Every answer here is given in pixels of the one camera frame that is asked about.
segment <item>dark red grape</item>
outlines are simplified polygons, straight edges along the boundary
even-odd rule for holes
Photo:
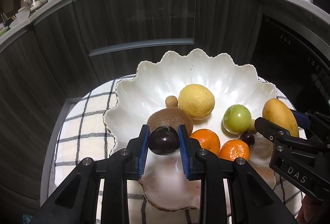
[[[242,135],[240,135],[240,140],[249,145],[249,148],[255,144],[255,136],[249,131],[245,131]]]
[[[180,147],[178,133],[171,126],[160,126],[151,132],[149,149],[157,155],[168,155]]]

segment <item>mango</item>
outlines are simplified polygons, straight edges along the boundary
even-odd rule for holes
[[[299,138],[299,130],[296,118],[292,111],[277,98],[268,100],[262,109],[262,117],[266,120],[285,128],[293,137]]]

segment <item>grape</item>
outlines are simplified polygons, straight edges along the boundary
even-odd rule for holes
[[[243,105],[230,106],[223,116],[223,127],[230,133],[240,135],[251,125],[251,113]]]
[[[249,145],[249,148],[251,148],[255,144],[255,136],[249,131],[244,132],[240,136],[240,140]]]
[[[171,126],[159,126],[149,136],[149,149],[157,155],[168,155],[180,147],[178,133]]]

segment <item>table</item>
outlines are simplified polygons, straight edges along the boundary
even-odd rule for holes
[[[59,184],[86,157],[95,161],[107,158],[114,146],[113,137],[105,129],[103,113],[117,103],[116,83],[130,80],[135,75],[120,77],[109,81],[84,96],[67,115],[59,132],[54,155],[55,185]],[[293,109],[290,101],[278,90],[278,99]],[[306,138],[303,130],[300,137]],[[285,202],[294,216],[297,216],[304,194],[281,176],[276,175],[274,192]],[[101,181],[96,223],[101,223],[101,203],[103,194]],[[128,209],[131,224],[192,224],[198,222],[197,210],[177,212],[159,211],[147,203],[142,187],[136,181],[127,182]]]

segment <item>white scalloped bowl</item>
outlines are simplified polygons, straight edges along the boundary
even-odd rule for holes
[[[228,107],[242,104],[256,119],[261,116],[265,102],[276,98],[275,85],[261,82],[252,65],[238,66],[226,53],[209,57],[201,49],[194,49],[187,56],[168,51],[156,64],[142,61],[133,80],[117,83],[117,105],[104,114],[104,124],[116,142],[112,153],[125,148],[130,139],[139,136],[148,118],[165,108],[167,96],[178,97],[180,91],[192,83],[207,87],[216,101],[208,118],[194,121],[193,131],[208,128],[217,133],[221,145],[238,138],[222,127],[222,117]],[[253,152],[255,146],[260,154]],[[255,146],[251,148],[250,161],[255,158],[256,163],[260,163],[260,155],[269,151],[269,147],[263,149],[257,143]],[[257,167],[257,171],[270,186],[275,185],[275,176],[270,168]],[[200,181],[185,178],[179,151],[159,156],[149,150],[145,173],[139,182],[148,202],[160,210],[199,209]],[[227,184],[225,190],[229,213]]]

